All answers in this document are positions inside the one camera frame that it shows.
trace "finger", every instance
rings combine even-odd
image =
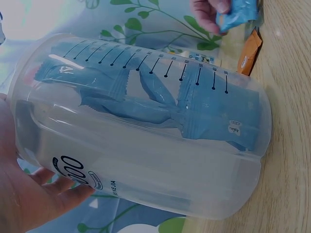
[[[29,176],[39,185],[45,184],[50,178],[53,177],[55,173],[46,169],[46,168],[39,168],[33,174]]]
[[[5,95],[0,97],[0,150],[3,150],[1,156],[9,159],[15,157],[15,127],[11,110],[4,101]]]
[[[4,94],[4,93],[0,93],[0,99],[2,99],[2,100],[6,100],[6,94]]]
[[[45,184],[43,185],[43,187],[47,189],[49,192],[51,192],[52,194],[57,195],[70,189],[73,185],[74,185],[74,181],[64,176],[61,176],[55,182]]]
[[[204,11],[195,11],[195,15],[198,19],[198,24],[208,32],[219,34],[219,27],[216,23],[210,20]]]
[[[58,195],[58,214],[62,215],[67,211],[81,204],[86,198],[91,196],[95,190],[86,185],[79,185]]]
[[[230,11],[230,0],[208,0],[208,2],[220,14],[227,14]]]

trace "printed number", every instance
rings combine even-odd
[[[86,178],[86,175],[81,171],[84,168],[82,163],[69,156],[61,156],[61,160],[68,165],[64,166],[64,170],[68,172],[68,177],[72,178],[74,181],[88,184],[88,182],[84,180],[84,178]]]

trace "orange packet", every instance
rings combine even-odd
[[[238,73],[249,76],[254,66],[258,51],[262,45],[256,28],[248,37],[238,62]]]

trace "blue wrapper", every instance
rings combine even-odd
[[[216,23],[220,27],[220,33],[257,19],[257,0],[232,0],[231,11],[222,15],[217,13]]]

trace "label sticker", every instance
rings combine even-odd
[[[237,136],[241,135],[240,126],[242,124],[238,121],[231,120],[229,121],[228,130],[230,133],[235,133]]]

